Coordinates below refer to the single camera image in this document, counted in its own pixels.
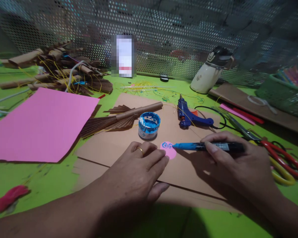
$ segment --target hand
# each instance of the hand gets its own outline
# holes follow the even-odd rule
[[[104,211],[102,220],[106,222],[102,226],[117,225],[127,216],[134,216],[168,189],[167,183],[154,185],[169,162],[165,154],[153,143],[132,142],[99,179],[86,187],[97,193],[95,197]]]
[[[245,152],[230,155],[209,143],[214,141],[242,143]],[[267,191],[279,192],[273,180],[268,153],[264,148],[227,131],[208,135],[201,142],[206,143],[209,154],[204,155],[213,164],[211,176],[247,197],[258,196],[263,199],[267,196]]]

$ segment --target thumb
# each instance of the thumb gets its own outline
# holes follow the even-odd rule
[[[205,142],[206,150],[210,153],[213,159],[217,163],[221,163],[223,165],[232,165],[235,161],[228,153],[218,148],[216,145],[206,141]]]
[[[164,191],[166,191],[169,187],[170,187],[170,185],[167,183],[163,183],[163,182],[156,183],[152,187],[151,191],[148,194],[148,201],[150,203],[154,203],[155,201],[157,201],[157,199],[160,197],[160,195]]]

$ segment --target red scissors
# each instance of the red scissors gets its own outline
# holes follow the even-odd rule
[[[297,160],[295,160],[290,154],[288,154],[286,151],[284,151],[283,149],[279,148],[278,146],[273,145],[272,143],[270,143],[270,142],[268,142],[266,140],[261,140],[261,139],[257,138],[249,130],[245,129],[245,127],[243,127],[231,115],[228,115],[227,114],[226,116],[228,117],[228,119],[230,120],[230,122],[243,133],[243,135],[247,138],[247,140],[253,140],[257,144],[263,145],[274,160],[276,160],[292,176],[294,176],[295,178],[298,179],[298,172],[295,171],[294,169],[290,168],[289,165],[286,164],[282,160],[282,158],[280,157],[280,154],[282,154],[284,156],[284,158],[288,162],[292,163],[297,168],[297,170],[298,170],[298,161]]]

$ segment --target table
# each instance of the table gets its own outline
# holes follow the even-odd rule
[[[11,81],[12,79],[27,78],[29,75],[36,74],[36,68],[24,69],[28,73],[8,73],[0,75],[0,82]],[[148,97],[155,100],[167,101],[177,104],[179,93],[188,102],[189,107],[195,106],[214,106],[218,105],[213,98],[193,92],[190,88],[190,82],[170,80],[167,83],[161,82],[159,78],[148,76],[137,76],[133,79],[117,78],[105,76],[114,84],[114,90],[110,95],[106,95],[99,102],[101,108],[96,116],[104,116],[102,111],[112,108],[119,94],[122,92],[121,86],[128,86],[134,83],[147,81],[158,86],[168,86],[162,91],[144,91],[133,92],[141,97]],[[14,94],[26,87],[18,89],[1,90],[0,98]],[[253,89],[241,88],[248,94],[254,95]],[[95,93],[94,97],[99,97],[103,93]],[[26,97],[26,93],[2,102],[0,105],[15,108]],[[234,117],[243,126],[249,128],[250,125],[243,120]],[[282,139],[273,133],[256,125],[252,127],[261,136],[266,136],[269,140],[276,140],[282,143],[286,148],[292,148],[293,153],[298,156],[298,147],[291,142]],[[288,130],[278,127],[279,131]],[[82,146],[83,140],[80,140],[76,148]],[[15,214],[28,209],[43,205],[54,199],[66,196],[72,192],[72,188],[78,178],[77,174],[72,173],[73,164],[77,157],[73,155],[73,150],[69,155],[57,164],[47,164],[43,166],[40,163],[6,163],[0,161],[0,197],[14,186],[25,183],[31,193],[18,200],[16,206],[0,214],[0,218],[8,214]],[[278,185],[282,193],[298,205],[298,182],[295,186],[284,187]],[[263,228],[253,222],[245,215],[228,213],[223,211],[214,211],[208,209],[188,208],[176,205],[156,204],[150,211],[148,217],[133,231],[122,234],[122,237],[271,237]]]

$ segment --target gold ring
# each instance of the gold ring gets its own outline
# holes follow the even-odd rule
[[[137,147],[137,149],[140,149],[141,153],[142,153],[142,156],[144,156],[143,154],[143,150],[140,148],[140,147]]]

